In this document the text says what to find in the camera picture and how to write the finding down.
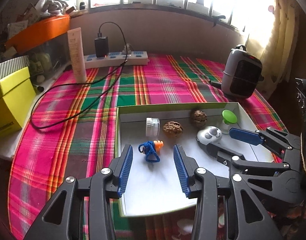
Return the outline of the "white cat paw toy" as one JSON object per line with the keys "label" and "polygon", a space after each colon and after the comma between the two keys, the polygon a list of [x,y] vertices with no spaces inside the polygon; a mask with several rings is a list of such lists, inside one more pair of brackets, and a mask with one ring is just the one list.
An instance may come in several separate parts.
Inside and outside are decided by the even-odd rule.
{"label": "white cat paw toy", "polygon": [[210,143],[216,143],[221,140],[222,132],[219,128],[215,126],[207,126],[197,132],[196,140],[202,145],[208,145]]}

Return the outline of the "green cap small bottle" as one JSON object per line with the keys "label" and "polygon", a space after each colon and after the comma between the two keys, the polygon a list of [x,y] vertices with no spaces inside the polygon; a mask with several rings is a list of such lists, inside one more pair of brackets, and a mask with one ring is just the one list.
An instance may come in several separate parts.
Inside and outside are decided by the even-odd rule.
{"label": "green cap small bottle", "polygon": [[227,109],[222,112],[222,118],[223,120],[221,130],[224,134],[228,134],[231,125],[236,124],[238,122],[238,118],[234,112]]}

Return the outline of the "brown walnut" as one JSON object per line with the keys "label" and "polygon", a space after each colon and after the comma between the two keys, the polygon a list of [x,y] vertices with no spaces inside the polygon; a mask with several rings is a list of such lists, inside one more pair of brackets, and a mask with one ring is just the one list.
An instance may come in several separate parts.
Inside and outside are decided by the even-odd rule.
{"label": "brown walnut", "polygon": [[190,122],[196,128],[202,128],[206,126],[208,117],[205,112],[196,109],[193,110],[190,114]]}
{"label": "brown walnut", "polygon": [[179,122],[168,121],[163,125],[163,132],[168,138],[178,138],[183,134],[183,127]]}

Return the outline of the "blue orange knitted toy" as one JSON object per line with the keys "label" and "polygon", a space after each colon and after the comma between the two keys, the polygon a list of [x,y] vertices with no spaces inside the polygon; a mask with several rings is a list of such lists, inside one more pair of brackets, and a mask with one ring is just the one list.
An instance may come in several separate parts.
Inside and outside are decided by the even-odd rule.
{"label": "blue orange knitted toy", "polygon": [[159,153],[164,146],[161,140],[146,141],[138,146],[139,152],[145,154],[145,161],[148,163],[159,163]]}

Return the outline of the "white clear small jar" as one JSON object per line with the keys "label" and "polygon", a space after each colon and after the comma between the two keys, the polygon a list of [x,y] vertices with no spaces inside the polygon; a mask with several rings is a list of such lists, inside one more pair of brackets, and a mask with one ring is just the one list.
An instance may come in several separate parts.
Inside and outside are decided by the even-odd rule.
{"label": "white clear small jar", "polygon": [[158,118],[146,118],[145,133],[147,137],[157,137],[160,131],[160,120]]}

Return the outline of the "white mushroom figurine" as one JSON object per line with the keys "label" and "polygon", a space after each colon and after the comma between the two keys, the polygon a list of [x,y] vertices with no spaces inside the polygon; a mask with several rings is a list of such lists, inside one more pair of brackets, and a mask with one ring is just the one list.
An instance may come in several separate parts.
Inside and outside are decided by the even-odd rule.
{"label": "white mushroom figurine", "polygon": [[177,221],[178,232],[172,235],[172,239],[180,240],[182,237],[190,236],[192,234],[194,221],[191,219],[180,219]]}

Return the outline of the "plaid pink green cloth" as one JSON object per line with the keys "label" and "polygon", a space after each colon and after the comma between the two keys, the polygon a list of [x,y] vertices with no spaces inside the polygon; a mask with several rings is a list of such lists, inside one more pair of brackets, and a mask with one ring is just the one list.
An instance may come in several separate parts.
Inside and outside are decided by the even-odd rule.
{"label": "plaid pink green cloth", "polygon": [[85,178],[113,158],[119,106],[224,102],[209,86],[224,66],[187,56],[149,55],[146,66],[87,71],[90,87],[65,71],[27,124],[15,151],[8,187],[11,232],[23,239],[52,193],[68,176]]}

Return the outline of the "white green cardboard tray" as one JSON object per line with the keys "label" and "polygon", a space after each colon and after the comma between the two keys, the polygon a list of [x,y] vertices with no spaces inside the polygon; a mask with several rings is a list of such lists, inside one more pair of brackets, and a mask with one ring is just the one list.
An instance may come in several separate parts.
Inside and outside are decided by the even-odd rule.
{"label": "white green cardboard tray", "polygon": [[[162,105],[139,105],[118,107],[115,155],[119,156],[126,144],[133,147],[133,161],[125,193],[119,201],[124,217],[160,215],[192,207],[195,199],[182,193],[173,161],[173,146],[179,143],[186,155],[195,158],[197,164],[216,176],[229,176],[228,167],[220,164],[199,147],[197,129],[190,123],[190,112],[197,108],[207,115],[209,126],[218,126],[222,111],[228,109],[237,115],[235,128],[255,131],[256,126],[239,103],[178,103]],[[177,121],[183,134],[177,139],[168,138],[162,131],[156,137],[164,142],[160,151],[160,162],[148,163],[138,146],[149,140],[146,136],[146,118],[157,118],[163,126],[168,121]]]}

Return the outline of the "cream heart pattern curtain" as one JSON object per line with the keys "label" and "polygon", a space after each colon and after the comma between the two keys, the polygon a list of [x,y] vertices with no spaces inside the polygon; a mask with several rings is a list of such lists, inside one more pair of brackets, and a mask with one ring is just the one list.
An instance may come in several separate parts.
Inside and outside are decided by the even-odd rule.
{"label": "cream heart pattern curtain", "polygon": [[289,81],[299,32],[296,0],[247,1],[247,51],[262,63],[256,89],[268,99],[282,81]]}

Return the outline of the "yellow cardboard box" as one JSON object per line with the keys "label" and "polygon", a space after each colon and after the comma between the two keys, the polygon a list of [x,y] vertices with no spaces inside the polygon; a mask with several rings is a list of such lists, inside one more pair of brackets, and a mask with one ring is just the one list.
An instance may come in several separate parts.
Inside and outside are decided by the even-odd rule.
{"label": "yellow cardboard box", "polygon": [[35,97],[28,67],[0,79],[0,139],[23,128]]}

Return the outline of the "white power strip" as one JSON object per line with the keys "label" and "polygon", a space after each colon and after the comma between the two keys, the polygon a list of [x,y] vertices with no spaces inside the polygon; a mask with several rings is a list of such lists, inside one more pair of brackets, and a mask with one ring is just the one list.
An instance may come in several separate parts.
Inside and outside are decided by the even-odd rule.
{"label": "white power strip", "polygon": [[122,52],[112,52],[105,57],[96,57],[96,54],[84,56],[86,69],[101,67],[118,67],[127,57],[126,66],[146,66],[149,58],[146,51],[132,51],[128,55]]}

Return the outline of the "white plug on strip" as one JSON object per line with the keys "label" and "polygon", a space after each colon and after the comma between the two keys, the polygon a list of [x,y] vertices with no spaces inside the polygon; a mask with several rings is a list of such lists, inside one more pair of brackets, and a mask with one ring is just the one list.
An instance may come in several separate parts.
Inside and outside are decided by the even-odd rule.
{"label": "white plug on strip", "polygon": [[123,54],[123,55],[131,55],[132,49],[133,49],[133,48],[132,48],[132,45],[129,44],[129,43],[127,43],[127,44],[124,46],[123,50],[122,50],[122,54]]}

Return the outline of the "striped green white box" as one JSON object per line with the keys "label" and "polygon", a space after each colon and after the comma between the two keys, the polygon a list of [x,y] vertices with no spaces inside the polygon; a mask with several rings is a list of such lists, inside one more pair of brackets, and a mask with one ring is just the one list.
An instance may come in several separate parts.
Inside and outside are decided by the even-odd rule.
{"label": "striped green white box", "polygon": [[19,56],[0,63],[0,80],[22,68],[28,67],[30,64],[27,55]]}

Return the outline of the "white cosmetic tube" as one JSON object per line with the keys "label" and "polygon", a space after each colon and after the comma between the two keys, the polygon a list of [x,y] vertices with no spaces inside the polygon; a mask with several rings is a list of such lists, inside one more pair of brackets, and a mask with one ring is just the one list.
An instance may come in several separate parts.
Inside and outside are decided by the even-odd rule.
{"label": "white cosmetic tube", "polygon": [[69,54],[76,83],[85,83],[86,67],[82,47],[81,28],[71,29],[67,32]]}

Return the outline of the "orange plastic basin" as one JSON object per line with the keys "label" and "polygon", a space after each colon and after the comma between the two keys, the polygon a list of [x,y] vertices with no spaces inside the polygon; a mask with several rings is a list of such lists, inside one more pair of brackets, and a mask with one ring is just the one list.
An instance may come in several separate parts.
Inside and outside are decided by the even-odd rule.
{"label": "orange plastic basin", "polygon": [[18,54],[23,54],[53,38],[67,33],[70,19],[69,15],[64,15],[36,22],[7,40],[5,48],[8,50],[13,47]]}

